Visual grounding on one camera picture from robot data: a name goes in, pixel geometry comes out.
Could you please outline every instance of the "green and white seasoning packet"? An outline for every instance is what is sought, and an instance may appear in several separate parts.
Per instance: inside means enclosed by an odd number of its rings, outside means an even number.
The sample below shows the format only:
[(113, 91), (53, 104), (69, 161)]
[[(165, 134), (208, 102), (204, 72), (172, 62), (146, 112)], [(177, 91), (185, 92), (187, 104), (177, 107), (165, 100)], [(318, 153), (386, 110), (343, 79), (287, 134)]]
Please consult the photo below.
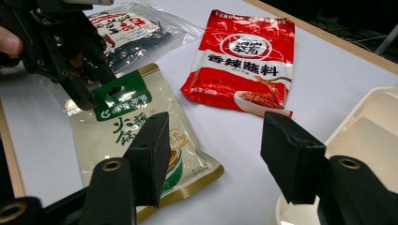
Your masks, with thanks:
[[(155, 64), (135, 70), (93, 91), (94, 111), (67, 104), (73, 138), (88, 186), (94, 167), (106, 158), (123, 157), (138, 130), (152, 114), (168, 112), (172, 156), (161, 194), (161, 207), (186, 199), (223, 174), (223, 166), (199, 149), (191, 125)], [(155, 212), (138, 207), (138, 220)]]

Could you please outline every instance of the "black seasoning packet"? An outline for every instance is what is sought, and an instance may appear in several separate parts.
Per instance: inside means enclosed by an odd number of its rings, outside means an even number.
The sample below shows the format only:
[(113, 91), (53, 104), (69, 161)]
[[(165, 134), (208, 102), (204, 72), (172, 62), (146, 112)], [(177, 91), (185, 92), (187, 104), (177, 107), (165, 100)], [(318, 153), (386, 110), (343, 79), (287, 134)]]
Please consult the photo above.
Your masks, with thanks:
[(204, 32), (177, 16), (138, 3), (125, 3), (88, 18), (106, 42), (106, 63), (114, 72), (152, 63)]

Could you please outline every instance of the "human hand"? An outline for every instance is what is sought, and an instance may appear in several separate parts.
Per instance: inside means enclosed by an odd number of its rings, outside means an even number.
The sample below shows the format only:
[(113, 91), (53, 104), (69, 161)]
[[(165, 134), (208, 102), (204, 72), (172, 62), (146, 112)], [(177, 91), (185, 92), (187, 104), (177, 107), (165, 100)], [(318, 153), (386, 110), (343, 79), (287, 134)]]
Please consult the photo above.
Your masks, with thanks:
[[(22, 51), (23, 42), (7, 29), (0, 26), (0, 53), (8, 55), (9, 58), (18, 58), (18, 55)], [(0, 60), (0, 67), (2, 64), (5, 64), (5, 62)]]

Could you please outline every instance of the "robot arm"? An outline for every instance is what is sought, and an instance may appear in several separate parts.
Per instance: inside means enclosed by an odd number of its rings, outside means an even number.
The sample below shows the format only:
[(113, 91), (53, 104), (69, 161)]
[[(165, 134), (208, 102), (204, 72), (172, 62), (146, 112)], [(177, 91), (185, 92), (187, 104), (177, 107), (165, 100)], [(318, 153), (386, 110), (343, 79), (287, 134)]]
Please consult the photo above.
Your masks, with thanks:
[[(23, 41), (20, 58), (28, 73), (60, 83), (79, 108), (91, 110), (97, 102), (87, 83), (105, 84), (116, 76), (104, 62), (104, 40), (83, 11), (92, 9), (90, 4), (112, 3), (113, 0), (0, 0), (0, 26)], [(69, 62), (76, 55), (82, 57), (82, 67)]]

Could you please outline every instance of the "spicy seasoning packet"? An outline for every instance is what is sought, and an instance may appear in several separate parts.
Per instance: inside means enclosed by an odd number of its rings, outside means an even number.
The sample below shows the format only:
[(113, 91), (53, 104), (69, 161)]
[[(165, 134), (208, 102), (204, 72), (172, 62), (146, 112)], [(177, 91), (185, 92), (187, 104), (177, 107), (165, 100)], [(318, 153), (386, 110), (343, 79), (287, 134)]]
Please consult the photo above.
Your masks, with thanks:
[[(107, 93), (120, 84), (123, 90), (111, 100)], [(85, 186), (99, 162), (123, 157), (145, 120), (161, 112), (169, 113), (172, 152), (160, 207), (186, 199), (222, 176), (223, 166), (201, 151), (188, 118), (157, 65), (142, 67), (101, 88), (93, 95), (103, 94), (106, 104), (99, 102), (94, 111), (82, 111), (73, 102), (67, 105)], [(150, 206), (137, 207), (138, 220), (154, 212)]]
[(295, 25), (288, 19), (210, 14), (182, 93), (198, 103), (292, 116), (283, 108), (292, 82)]

